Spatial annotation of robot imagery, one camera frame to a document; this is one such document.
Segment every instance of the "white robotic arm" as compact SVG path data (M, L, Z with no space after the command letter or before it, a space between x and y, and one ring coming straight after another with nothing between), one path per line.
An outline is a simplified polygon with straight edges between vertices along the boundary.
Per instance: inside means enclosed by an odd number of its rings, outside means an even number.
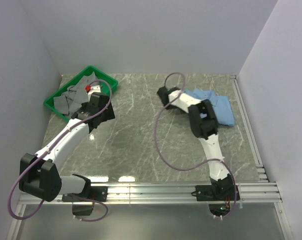
M100 115L83 122L83 120L101 111L110 98L100 93L100 86L94 86L88 92L88 99L89 102L82 104L82 107L72 115L72 119L65 128L48 145L35 154L27 153L21 158L20 174L38 159L37 156L42 156L45 152L48 152L20 180L19 189L21 191L47 202L55 199L57 195L65 194L78 194L82 198L91 197L91 181L88 178L77 174L60 176L58 172L67 156L74 151L83 138L93 129L96 129L100 123L115 118L110 104ZM71 126L75 124L78 124L78 126L71 129ZM59 140L57 145L49 149L56 140Z
M171 102L175 99L180 93L180 90L175 90L168 95L168 100ZM171 105L183 110L187 114L189 113L189 107L194 105L200 105L201 100L196 99L186 93L182 93L181 96L175 100ZM221 148L219 145L219 135L218 133L214 133L212 135L208 135L207 139L203 137L198 138L202 144L205 156L207 159L220 159L223 161L224 157L221 153ZM229 171L226 167L218 161L210 161L209 163L210 170L210 178L218 181L225 179L228 176Z
M179 108L188 114L191 131L201 142L206 158L216 159L208 162L211 185L195 186L194 196L197 201L225 201L230 197L240 198L239 194L235 196L237 186L224 164L219 145L218 120L211 102L181 93L177 87L171 89L167 89L166 86L160 87L157 95L166 109Z

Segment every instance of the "white enclosure wall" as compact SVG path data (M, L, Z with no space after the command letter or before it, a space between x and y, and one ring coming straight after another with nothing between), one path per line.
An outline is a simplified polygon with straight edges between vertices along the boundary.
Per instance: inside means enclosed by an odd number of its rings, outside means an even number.
M238 74L277 0L21 0L61 73Z
M60 80L21 2L0 0L0 240L12 221L6 202L20 158L41 146L50 116L43 101Z
M302 0L279 0L239 75L268 176L302 240Z

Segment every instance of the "light blue towel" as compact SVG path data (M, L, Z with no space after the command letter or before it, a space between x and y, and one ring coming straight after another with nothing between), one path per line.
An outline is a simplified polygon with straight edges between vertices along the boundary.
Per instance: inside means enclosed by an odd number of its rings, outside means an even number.
M227 96L217 96L212 90L200 90L198 88L191 91L185 89L184 92L189 96L199 100L210 100L217 122L222 125L233 127L235 125L235 117L231 109L231 105ZM206 114L200 114L201 118L205 118Z

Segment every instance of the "marble surface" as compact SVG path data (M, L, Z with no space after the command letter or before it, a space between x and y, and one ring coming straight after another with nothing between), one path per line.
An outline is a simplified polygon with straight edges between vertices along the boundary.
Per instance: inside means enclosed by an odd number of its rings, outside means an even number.
M209 182L209 167L203 165L188 172L176 171L159 158L154 143L155 117L162 103L157 90L166 74L111 74L118 80L112 98L115 119L102 123L84 138L61 166L60 174L96 177L99 182ZM64 74L61 85L74 75ZM173 76L168 87L182 81ZM234 127L219 127L219 142L225 162L237 182L257 182L256 164L229 75L188 74L186 87L214 90L228 96L235 117ZM43 145L66 125L52 113ZM160 118L159 145L166 159L187 168L205 159L200 141L191 130L188 116L179 109L167 110Z

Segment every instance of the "red object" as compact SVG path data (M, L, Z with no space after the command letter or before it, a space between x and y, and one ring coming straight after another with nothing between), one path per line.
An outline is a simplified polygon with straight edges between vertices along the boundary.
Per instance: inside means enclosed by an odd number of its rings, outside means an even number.
M91 86L90 86L90 85L86 85L85 90L86 90L87 92L89 92L90 89L91 89Z

